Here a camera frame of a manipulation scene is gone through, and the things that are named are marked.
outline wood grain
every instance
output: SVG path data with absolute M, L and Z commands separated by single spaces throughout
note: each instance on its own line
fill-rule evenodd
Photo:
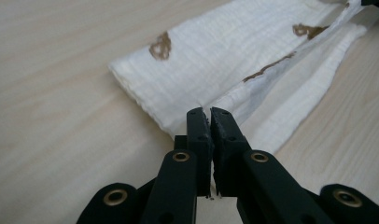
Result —
M 154 177 L 173 142 L 106 66 L 226 2 L 0 0 L 0 223 L 74 223 L 101 187 Z M 277 157 L 379 203 L 379 23 Z M 198 223 L 241 223 L 234 203 L 200 200 Z

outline brown pattern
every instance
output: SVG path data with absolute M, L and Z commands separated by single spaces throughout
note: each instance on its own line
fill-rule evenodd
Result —
M 168 60 L 170 51 L 172 50 L 172 41 L 167 32 L 158 36 L 157 41 L 149 47 L 149 53 L 156 60 Z
M 273 67 L 273 66 L 277 65 L 278 63 L 281 63 L 283 60 L 291 58 L 294 55 L 295 55 L 295 51 L 292 52 L 292 53 L 290 53 L 290 54 L 288 54 L 288 55 L 286 55 L 285 57 L 279 59 L 278 61 L 276 61 L 274 63 L 270 63 L 270 64 L 266 65 L 265 67 L 261 68 L 261 70 L 259 70 L 259 72 L 255 73 L 255 74 L 253 74 L 251 76 L 245 77 L 245 79 L 243 79 L 243 82 L 247 82 L 251 78 L 254 78 L 254 77 L 262 75 L 265 72 L 265 70 L 267 70 L 268 68 Z
M 308 39 L 311 40 L 311 39 L 315 38 L 315 36 L 319 35 L 321 32 L 323 32 L 327 28 L 329 28 L 329 26 L 325 26 L 325 27 L 315 26 L 315 27 L 312 27 L 312 26 L 307 26 L 307 25 L 303 25 L 302 23 L 300 23 L 298 25 L 293 25 L 292 26 L 292 31 L 297 36 L 308 35 Z

